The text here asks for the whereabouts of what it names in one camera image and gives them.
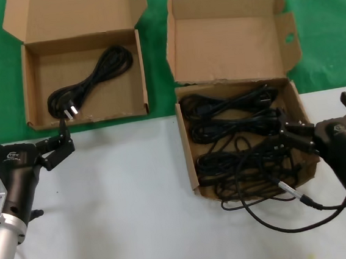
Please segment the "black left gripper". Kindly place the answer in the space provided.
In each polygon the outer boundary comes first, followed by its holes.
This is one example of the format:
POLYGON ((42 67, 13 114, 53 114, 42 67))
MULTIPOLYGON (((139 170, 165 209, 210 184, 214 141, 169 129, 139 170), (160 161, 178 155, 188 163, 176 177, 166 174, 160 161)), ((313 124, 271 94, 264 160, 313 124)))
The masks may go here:
POLYGON ((75 151, 65 120, 59 122, 58 135, 41 140, 36 147, 31 143, 0 145, 0 178, 7 190, 2 212, 26 224, 31 219, 41 166, 51 171, 75 151))

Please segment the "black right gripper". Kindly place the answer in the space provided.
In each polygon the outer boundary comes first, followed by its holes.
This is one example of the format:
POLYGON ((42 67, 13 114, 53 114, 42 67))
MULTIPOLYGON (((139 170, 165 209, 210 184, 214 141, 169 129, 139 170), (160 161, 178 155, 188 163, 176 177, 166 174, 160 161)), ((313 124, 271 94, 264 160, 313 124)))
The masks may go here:
MULTIPOLYGON (((340 101, 346 108, 346 91, 341 93, 340 101)), ((346 115, 314 125, 292 122, 284 110, 276 112, 282 143, 307 154, 318 151, 346 190, 346 115)))

